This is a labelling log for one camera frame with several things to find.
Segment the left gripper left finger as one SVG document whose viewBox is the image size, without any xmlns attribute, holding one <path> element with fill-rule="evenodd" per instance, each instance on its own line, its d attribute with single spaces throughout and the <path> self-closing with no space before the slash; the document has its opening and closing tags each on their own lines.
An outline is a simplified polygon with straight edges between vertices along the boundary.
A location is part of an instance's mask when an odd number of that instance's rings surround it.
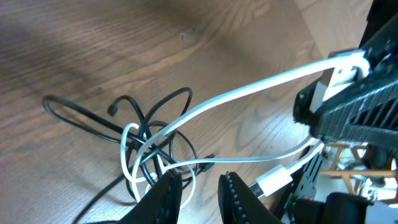
<svg viewBox="0 0 398 224">
<path fill-rule="evenodd" d="M 176 224 L 182 199 L 182 176 L 166 172 L 117 224 Z"/>
</svg>

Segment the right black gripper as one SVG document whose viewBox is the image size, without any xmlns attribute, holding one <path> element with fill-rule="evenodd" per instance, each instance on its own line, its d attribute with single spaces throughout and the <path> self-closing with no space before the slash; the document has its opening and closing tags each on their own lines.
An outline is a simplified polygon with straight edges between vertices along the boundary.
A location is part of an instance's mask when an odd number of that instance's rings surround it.
<svg viewBox="0 0 398 224">
<path fill-rule="evenodd" d="M 359 48 L 369 62 L 368 74 L 397 73 L 397 0 L 374 0 Z M 294 121 L 310 127 L 325 143 L 367 142 L 397 147 L 397 80 L 378 79 L 345 88 L 310 111 L 316 82 L 296 95 Z"/>
</svg>

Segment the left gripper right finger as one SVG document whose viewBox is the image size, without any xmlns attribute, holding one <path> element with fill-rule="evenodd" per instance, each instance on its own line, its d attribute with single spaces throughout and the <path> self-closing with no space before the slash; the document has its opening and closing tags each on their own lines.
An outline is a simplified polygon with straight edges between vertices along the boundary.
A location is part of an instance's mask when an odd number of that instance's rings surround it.
<svg viewBox="0 0 398 224">
<path fill-rule="evenodd" d="M 282 224 L 235 172 L 220 175 L 218 205 L 223 224 Z"/>
</svg>

